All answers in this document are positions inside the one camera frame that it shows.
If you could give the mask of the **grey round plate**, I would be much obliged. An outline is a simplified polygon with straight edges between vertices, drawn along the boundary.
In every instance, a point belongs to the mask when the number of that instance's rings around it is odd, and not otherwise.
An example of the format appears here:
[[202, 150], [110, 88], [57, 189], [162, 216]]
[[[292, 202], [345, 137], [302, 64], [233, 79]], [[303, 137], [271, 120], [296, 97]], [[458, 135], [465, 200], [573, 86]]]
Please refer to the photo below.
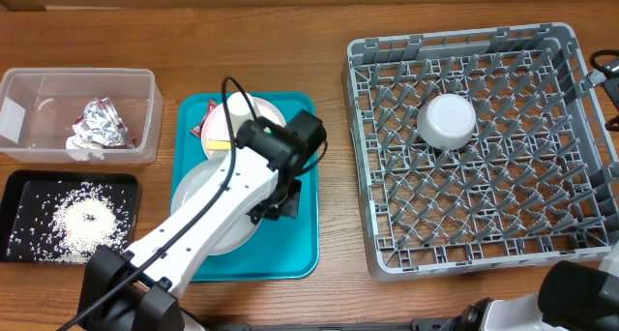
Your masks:
[[[171, 199], [170, 214], [173, 215], [199, 188], [215, 173], [221, 160], [204, 161], [192, 168], [178, 184]], [[260, 224], [254, 225], [251, 218], [244, 215], [226, 233], [211, 251], [212, 256], [228, 254], [247, 243], [257, 232]]]

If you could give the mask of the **white paper cup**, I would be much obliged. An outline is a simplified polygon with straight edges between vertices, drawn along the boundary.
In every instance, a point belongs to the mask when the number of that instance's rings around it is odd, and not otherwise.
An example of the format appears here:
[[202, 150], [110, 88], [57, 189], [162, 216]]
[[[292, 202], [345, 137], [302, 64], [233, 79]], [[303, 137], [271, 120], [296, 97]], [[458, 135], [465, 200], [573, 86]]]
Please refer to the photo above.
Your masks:
[[257, 102], [250, 94], [235, 92], [227, 98], [228, 111], [234, 135], [248, 120], [255, 120], [261, 115]]

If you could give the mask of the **red sauce packet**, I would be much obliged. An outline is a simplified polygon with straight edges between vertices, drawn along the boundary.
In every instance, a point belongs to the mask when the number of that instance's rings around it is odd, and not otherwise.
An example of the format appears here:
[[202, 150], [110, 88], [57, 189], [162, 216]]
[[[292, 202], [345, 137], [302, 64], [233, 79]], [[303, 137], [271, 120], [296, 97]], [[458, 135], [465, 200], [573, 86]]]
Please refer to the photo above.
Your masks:
[[208, 116], [211, 114], [211, 112], [218, 106], [218, 104], [216, 102], [214, 102], [213, 100], [210, 100], [207, 104], [207, 108], [205, 111], [205, 114], [203, 115], [201, 121], [199, 122], [198, 125], [194, 126], [191, 128], [191, 133], [196, 136], [196, 137], [201, 137], [202, 135], [202, 130], [204, 127], [204, 123], [206, 121], [206, 119], [208, 118]]

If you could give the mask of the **white small bowl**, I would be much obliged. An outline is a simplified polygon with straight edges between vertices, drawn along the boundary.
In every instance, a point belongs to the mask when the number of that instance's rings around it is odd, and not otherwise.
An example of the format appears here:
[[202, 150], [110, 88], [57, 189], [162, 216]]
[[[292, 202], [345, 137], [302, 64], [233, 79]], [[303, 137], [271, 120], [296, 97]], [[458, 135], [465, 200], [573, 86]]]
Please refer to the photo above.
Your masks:
[[456, 94], [442, 94], [423, 105], [417, 129], [424, 142], [441, 150], [457, 150], [473, 135], [477, 114], [470, 102]]

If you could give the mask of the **silver foil wrapper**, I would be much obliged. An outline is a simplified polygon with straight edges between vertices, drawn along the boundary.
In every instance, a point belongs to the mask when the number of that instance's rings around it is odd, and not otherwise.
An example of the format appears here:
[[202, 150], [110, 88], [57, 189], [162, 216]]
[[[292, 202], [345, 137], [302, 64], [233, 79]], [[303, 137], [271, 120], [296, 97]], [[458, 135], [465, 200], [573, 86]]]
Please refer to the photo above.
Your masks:
[[109, 98], [89, 102], [73, 124], [74, 134], [67, 144], [75, 148], [134, 148], [128, 126], [123, 122]]

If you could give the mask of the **white napkin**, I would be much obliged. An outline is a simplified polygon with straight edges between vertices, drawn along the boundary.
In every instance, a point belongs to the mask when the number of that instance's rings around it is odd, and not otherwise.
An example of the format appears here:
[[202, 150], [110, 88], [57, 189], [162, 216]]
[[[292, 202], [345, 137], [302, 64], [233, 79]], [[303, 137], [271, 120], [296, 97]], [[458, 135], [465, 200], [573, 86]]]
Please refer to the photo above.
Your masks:
[[66, 149], [69, 156], [76, 161], [102, 161], [104, 159], [102, 145], [83, 140], [78, 135], [72, 135], [67, 138]]

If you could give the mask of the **white rice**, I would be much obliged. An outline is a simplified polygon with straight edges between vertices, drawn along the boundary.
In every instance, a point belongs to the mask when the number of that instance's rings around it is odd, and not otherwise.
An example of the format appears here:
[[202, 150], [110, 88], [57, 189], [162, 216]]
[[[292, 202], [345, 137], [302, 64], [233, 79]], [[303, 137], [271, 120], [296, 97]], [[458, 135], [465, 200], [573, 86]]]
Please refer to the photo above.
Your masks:
[[133, 185], [29, 181], [4, 259], [83, 264], [100, 246], [123, 251], [133, 235], [135, 197]]

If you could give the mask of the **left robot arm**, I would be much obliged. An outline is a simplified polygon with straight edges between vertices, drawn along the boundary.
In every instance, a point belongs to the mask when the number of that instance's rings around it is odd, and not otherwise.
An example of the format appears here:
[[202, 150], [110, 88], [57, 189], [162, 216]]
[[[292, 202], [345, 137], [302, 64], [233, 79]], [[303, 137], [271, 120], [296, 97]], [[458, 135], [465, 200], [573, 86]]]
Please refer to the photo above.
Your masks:
[[99, 247], [86, 265], [77, 316], [85, 330], [201, 330], [179, 303], [193, 275], [242, 218], [272, 216], [326, 141], [322, 121], [299, 111], [285, 127], [246, 121], [228, 156], [173, 215], [121, 254]]

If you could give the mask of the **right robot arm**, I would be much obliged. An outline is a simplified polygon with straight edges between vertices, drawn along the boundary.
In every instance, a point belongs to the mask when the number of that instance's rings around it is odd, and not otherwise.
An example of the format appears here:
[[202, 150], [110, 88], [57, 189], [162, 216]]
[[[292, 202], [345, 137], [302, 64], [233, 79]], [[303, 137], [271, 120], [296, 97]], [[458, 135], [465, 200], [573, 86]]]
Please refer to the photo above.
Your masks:
[[618, 249], [594, 269], [560, 261], [537, 294], [485, 299], [446, 321], [443, 330], [618, 331]]

